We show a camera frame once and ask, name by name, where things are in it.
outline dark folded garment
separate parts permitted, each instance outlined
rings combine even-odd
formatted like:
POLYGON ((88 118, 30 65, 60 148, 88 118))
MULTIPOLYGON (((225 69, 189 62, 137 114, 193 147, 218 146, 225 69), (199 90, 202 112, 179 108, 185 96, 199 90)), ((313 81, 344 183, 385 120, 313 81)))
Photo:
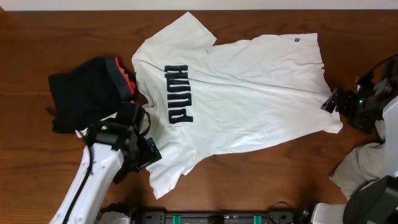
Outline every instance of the dark folded garment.
POLYGON ((93 58, 71 72, 49 76, 49 83, 57 109, 52 121, 56 133, 74 133, 117 112, 135 89, 116 57, 93 58))

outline wooden table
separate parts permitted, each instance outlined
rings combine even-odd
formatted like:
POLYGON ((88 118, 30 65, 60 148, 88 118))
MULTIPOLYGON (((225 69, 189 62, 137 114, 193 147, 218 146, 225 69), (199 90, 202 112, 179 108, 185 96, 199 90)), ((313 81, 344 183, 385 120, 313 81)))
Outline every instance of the wooden table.
MULTIPOLYGON (((83 142, 51 132, 47 77, 100 55, 116 55, 132 70, 143 41, 182 11, 8 12, 0 14, 0 223, 47 223, 78 169, 83 142)), ((355 76, 398 52, 397 11, 192 12, 216 44, 262 34, 319 34, 330 88, 354 90, 355 76)), ((112 184, 104 205, 126 202, 178 210, 267 210, 318 200, 345 203, 328 176, 355 146, 372 142, 346 125, 278 146, 201 161, 176 188, 156 200, 149 173, 112 184)))

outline t-shirt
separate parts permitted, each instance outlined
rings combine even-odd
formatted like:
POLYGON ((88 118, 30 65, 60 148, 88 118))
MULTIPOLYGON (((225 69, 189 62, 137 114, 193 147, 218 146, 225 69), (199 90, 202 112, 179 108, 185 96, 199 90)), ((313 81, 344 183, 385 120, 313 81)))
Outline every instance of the t-shirt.
POLYGON ((213 46, 189 12, 132 57, 162 159, 147 170, 156 198, 213 154, 249 152, 317 131, 337 133, 317 34, 262 35, 213 46))

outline black cable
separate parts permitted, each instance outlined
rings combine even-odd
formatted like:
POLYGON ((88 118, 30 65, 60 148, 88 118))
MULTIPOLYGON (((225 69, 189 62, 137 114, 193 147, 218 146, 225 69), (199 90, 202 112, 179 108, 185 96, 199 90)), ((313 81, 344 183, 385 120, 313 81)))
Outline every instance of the black cable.
POLYGON ((293 209, 287 202, 283 202, 283 201, 276 202, 276 203, 274 203, 273 205, 271 205, 271 206, 268 208, 268 219, 269 219, 273 224, 277 224, 277 223, 274 221, 273 217, 269 214, 269 212, 271 211, 272 208, 275 207, 275 205, 279 205, 279 204, 287 205, 287 206, 289 206, 290 209, 293 209))
POLYGON ((70 216, 70 214, 71 214, 71 212, 72 212, 72 210, 73 210, 73 207, 75 206, 75 203, 76 203, 76 201, 77 201, 77 198, 79 197, 81 191, 83 190, 83 187, 85 186, 88 177, 90 176, 91 172, 93 171, 93 148, 92 148, 92 145, 88 144, 88 141, 87 141, 86 136, 84 136, 84 135, 81 133, 81 131, 78 130, 78 132, 79 132, 79 134, 81 135, 81 138, 84 140, 84 142, 85 142, 86 145, 87 145, 88 154, 90 155, 90 163, 88 164, 85 177, 83 178, 83 181, 81 182, 80 187, 79 187, 79 189, 77 190, 77 192, 76 192, 76 194, 75 194, 75 197, 73 198, 72 202, 71 202, 70 205, 69 205, 68 211, 67 211, 67 213, 65 214, 65 218, 63 219, 62 224, 67 224, 67 223, 68 223, 68 221, 69 221, 69 216, 70 216))
POLYGON ((385 58, 385 59, 382 60, 381 62, 377 63, 375 66, 373 66, 372 69, 370 69, 370 71, 368 71, 367 74, 373 72, 373 70, 375 70, 378 66, 380 66, 382 63, 384 63, 386 60, 392 59, 392 58, 394 58, 394 57, 398 57, 398 54, 391 55, 390 57, 385 58))

